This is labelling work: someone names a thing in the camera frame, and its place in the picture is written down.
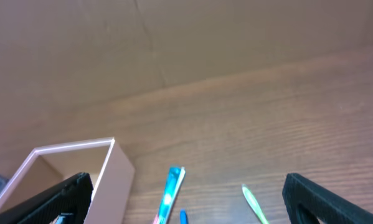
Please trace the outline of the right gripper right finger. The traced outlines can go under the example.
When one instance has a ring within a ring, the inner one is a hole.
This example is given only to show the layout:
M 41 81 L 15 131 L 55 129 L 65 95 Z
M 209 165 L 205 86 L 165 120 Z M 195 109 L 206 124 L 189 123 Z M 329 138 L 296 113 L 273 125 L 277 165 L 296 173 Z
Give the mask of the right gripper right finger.
M 373 214 L 298 173 L 286 175 L 283 200 L 292 224 L 373 224 Z

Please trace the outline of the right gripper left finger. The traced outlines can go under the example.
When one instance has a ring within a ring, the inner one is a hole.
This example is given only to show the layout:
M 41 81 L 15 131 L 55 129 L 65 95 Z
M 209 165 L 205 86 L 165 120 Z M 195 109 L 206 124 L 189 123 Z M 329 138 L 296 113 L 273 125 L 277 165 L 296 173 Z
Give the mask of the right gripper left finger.
M 0 224 L 83 224 L 92 192 L 90 174 L 80 172 L 0 213 Z

